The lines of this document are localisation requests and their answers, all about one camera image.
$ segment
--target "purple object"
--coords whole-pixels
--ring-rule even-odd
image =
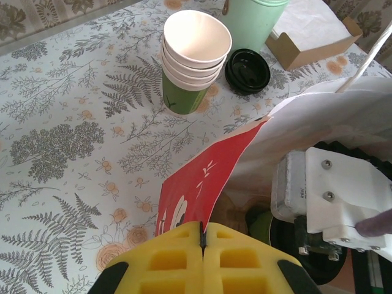
[[[370,219],[362,220],[355,225],[355,228],[363,237],[378,237],[392,234],[392,209]]]

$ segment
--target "white tissue paper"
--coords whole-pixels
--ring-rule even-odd
[[[351,37],[344,24],[322,0],[291,0],[271,35],[277,39],[283,32],[300,51]]]

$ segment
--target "green paper cup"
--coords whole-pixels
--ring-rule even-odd
[[[179,115],[187,115],[194,112],[202,102],[208,88],[216,81],[218,75],[219,72],[207,83],[193,85],[174,77],[162,64],[162,90],[165,105],[172,112]]]

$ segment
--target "black cup lid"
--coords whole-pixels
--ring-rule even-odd
[[[249,93],[261,91],[271,78],[267,62],[250,49],[236,50],[227,61],[225,73],[234,90]]]

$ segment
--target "white paper cup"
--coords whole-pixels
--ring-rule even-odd
[[[193,85],[177,79],[162,63],[162,94],[167,108],[179,115],[194,112],[204,99],[208,88],[219,73],[209,82]]]
[[[185,75],[191,76],[191,77],[197,77],[197,78],[203,78],[203,77],[208,77],[209,75],[215,74],[218,70],[220,71],[223,68],[223,65],[225,63],[226,57],[216,66],[210,67],[209,69],[193,69],[191,67],[187,67],[181,63],[179,63],[177,60],[174,59],[172,55],[168,52],[165,44],[165,40],[162,41],[162,48],[161,48],[161,55],[165,55],[167,62],[174,67],[176,70],[179,72],[182,72]]]
[[[174,59],[194,69],[216,66],[232,47],[232,37],[225,25],[196,10],[171,15],[165,22],[164,39]]]
[[[160,53],[162,57],[162,64],[165,66],[165,68],[177,79],[184,81],[186,83],[190,83],[193,85],[200,85],[200,84],[205,84],[211,81],[222,69],[222,66],[218,68],[212,75],[208,75],[207,77],[191,77],[189,75],[183,74],[182,72],[178,71],[175,69],[167,60],[165,53],[161,51]]]
[[[164,71],[166,77],[167,77],[174,85],[176,85],[177,87],[179,87],[179,88],[181,88],[181,89],[184,89],[184,90],[186,90],[186,91],[200,91],[200,90],[206,89],[206,88],[208,88],[209,86],[211,86],[211,85],[216,81],[216,79],[217,79],[218,76],[219,76],[219,72],[217,72],[217,73],[215,74],[215,76],[213,76],[213,78],[212,78],[210,81],[206,82],[206,83],[203,83],[203,84],[192,84],[192,83],[187,83],[186,81],[181,81],[179,78],[176,78],[176,77],[166,68],[166,66],[165,66],[164,63],[162,63],[162,69],[163,69],[163,71]]]

